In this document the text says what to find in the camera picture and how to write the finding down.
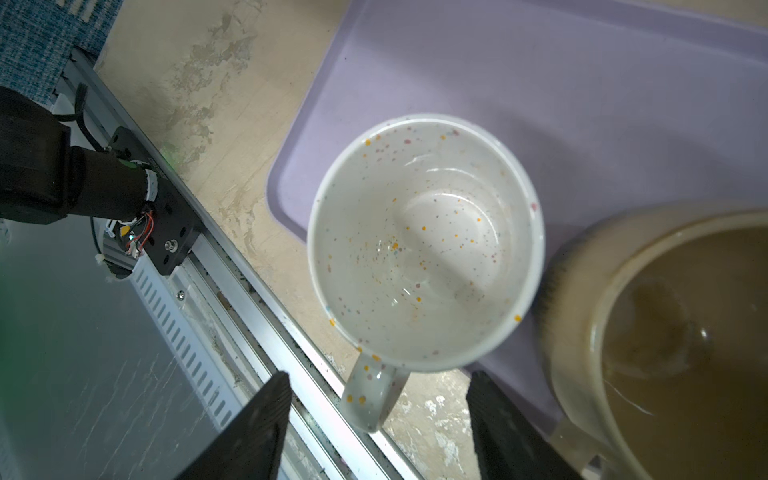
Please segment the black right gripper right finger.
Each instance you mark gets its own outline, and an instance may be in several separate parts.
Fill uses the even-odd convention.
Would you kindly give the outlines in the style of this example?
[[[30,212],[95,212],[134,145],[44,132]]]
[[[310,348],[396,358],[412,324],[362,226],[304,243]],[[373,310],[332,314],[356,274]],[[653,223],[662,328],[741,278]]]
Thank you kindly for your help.
[[[482,479],[581,477],[486,373],[471,375],[466,400]]]

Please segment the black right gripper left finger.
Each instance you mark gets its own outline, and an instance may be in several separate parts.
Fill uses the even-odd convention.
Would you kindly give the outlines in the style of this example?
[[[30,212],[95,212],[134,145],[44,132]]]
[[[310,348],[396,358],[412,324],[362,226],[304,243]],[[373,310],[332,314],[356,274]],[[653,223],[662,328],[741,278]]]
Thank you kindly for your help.
[[[278,477],[293,392],[286,372],[276,372],[180,479]]]

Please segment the beige mug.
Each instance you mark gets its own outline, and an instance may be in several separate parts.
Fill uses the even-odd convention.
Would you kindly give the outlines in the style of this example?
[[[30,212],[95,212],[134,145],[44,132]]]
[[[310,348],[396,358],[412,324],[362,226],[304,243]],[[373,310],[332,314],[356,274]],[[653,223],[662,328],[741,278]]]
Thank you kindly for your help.
[[[767,209],[670,203],[603,220],[552,257],[533,307],[575,471],[767,475]]]

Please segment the white mug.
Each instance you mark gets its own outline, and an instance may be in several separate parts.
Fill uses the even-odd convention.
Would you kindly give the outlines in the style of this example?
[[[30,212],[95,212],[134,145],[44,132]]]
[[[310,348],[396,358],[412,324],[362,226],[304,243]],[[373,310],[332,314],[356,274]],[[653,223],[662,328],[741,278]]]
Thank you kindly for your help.
[[[410,374],[473,363],[517,328],[542,277],[545,226],[500,140],[417,114],[371,128],[337,157],[307,253],[330,325],[358,351],[341,413],[373,433]]]

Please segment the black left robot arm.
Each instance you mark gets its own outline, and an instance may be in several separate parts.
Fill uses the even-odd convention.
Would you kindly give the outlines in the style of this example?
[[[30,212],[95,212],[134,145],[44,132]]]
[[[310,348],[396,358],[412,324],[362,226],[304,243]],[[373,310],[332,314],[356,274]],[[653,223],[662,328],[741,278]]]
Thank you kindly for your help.
[[[3,219],[48,225],[72,214],[130,222],[151,211],[156,172],[96,142],[84,121],[87,93],[80,84],[74,112],[56,115],[1,89]]]

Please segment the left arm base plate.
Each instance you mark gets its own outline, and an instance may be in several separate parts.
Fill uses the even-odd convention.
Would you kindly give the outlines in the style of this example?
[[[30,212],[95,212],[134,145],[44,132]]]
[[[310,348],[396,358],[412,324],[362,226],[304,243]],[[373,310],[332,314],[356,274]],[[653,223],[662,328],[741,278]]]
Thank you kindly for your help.
[[[147,150],[134,132],[118,127],[109,146],[120,159],[138,161],[157,174],[158,193],[150,202],[154,229],[143,250],[157,271],[168,276],[187,258],[198,236],[206,231],[205,226],[164,171],[166,162]]]

